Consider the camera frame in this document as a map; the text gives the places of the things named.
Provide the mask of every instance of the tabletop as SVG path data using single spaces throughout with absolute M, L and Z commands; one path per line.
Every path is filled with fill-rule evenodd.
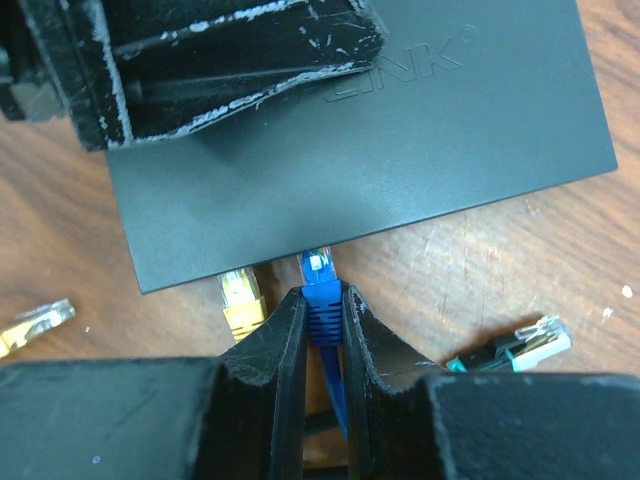
M 578 4 L 618 171 L 333 248 L 340 277 L 435 361 L 553 314 L 574 347 L 540 370 L 640 374 L 640 1 Z M 104 154 L 68 121 L 0 119 L 0 205 L 0 325 L 65 297 L 78 312 L 1 363 L 233 345 L 215 278 L 140 294 Z M 301 283 L 294 257 L 256 272 L 270 310 Z

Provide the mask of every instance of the wood grain surface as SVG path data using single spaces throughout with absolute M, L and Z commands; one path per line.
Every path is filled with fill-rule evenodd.
M 640 1 L 578 3 L 619 170 L 334 247 L 340 276 L 436 361 L 558 314 L 575 346 L 541 370 L 640 374 Z M 67 121 L 0 120 L 0 265 L 0 325 L 64 297 L 78 311 L 2 363 L 210 355 L 233 343 L 216 279 L 139 293 L 104 155 L 83 152 Z M 300 284 L 294 258 L 258 276 L 270 308 Z

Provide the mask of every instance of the black plastic bracket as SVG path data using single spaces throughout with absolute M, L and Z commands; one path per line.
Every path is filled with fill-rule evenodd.
M 386 34 L 367 0 L 4 0 L 0 17 L 11 27 L 0 34 L 0 108 L 26 120 L 66 111 L 89 150 L 184 136 L 296 85 L 367 70 Z M 18 95 L 29 56 L 42 88 Z M 45 90 L 53 100 L 36 102 Z

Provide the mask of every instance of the blue ethernet cable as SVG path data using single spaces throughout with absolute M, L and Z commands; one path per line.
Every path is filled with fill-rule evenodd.
M 338 347 L 342 345 L 342 282 L 338 279 L 328 247 L 298 256 L 305 285 L 311 345 L 320 348 L 331 405 L 347 437 L 347 407 L 340 371 Z

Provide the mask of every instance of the yellow rj45 connector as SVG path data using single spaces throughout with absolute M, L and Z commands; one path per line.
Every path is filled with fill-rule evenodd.
M 223 273 L 218 278 L 224 297 L 224 316 L 237 343 L 264 323 L 267 313 L 264 297 L 251 268 Z
M 76 311 L 68 299 L 21 313 L 13 325 L 0 330 L 0 358 L 75 316 Z

